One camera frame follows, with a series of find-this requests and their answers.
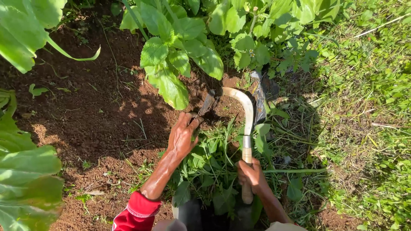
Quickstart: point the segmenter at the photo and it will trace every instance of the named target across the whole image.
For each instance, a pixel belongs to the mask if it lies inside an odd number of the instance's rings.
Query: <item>red shirt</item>
[[[113,221],[113,231],[150,231],[161,201],[150,201],[140,192],[133,192],[124,209]]]

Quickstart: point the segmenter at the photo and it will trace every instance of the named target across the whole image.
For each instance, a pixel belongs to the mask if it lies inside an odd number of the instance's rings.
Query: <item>metal ferrule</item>
[[[251,137],[250,136],[243,136],[242,137],[242,147],[243,148],[251,148]]]

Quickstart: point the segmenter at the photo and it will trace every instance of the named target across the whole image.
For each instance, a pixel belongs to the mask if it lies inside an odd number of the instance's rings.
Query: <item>hand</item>
[[[191,118],[196,115],[196,113],[180,113],[177,123],[171,129],[167,153],[173,152],[177,155],[178,159],[182,160],[198,143],[199,137],[196,136],[194,141],[192,141],[192,136],[194,130],[204,121],[204,119],[197,117],[190,123]]]
[[[237,171],[240,185],[248,182],[254,194],[259,194],[262,190],[270,188],[260,162],[256,158],[253,157],[251,166],[248,166],[243,160],[237,162]]]

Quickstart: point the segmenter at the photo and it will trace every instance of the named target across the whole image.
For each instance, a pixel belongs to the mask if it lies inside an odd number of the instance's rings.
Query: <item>wooden handle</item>
[[[252,151],[251,148],[242,149],[242,160],[244,160],[249,166],[252,163]],[[245,204],[251,204],[253,202],[253,192],[251,191],[251,185],[248,183],[243,184],[241,188],[241,198]]]

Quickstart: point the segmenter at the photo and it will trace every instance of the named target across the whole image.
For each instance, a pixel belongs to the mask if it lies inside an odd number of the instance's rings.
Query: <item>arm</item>
[[[240,160],[237,167],[240,184],[243,185],[245,182],[248,182],[251,185],[253,193],[257,194],[261,199],[268,220],[271,223],[293,223],[268,186],[260,162],[253,157],[251,166],[248,166],[246,162]]]
[[[138,192],[134,192],[124,209],[113,221],[113,231],[151,230],[154,216],[158,213],[160,196],[174,170],[199,141],[191,141],[194,130],[204,120],[196,114],[180,113],[178,121],[171,129],[169,146],[158,162],[155,170]]]

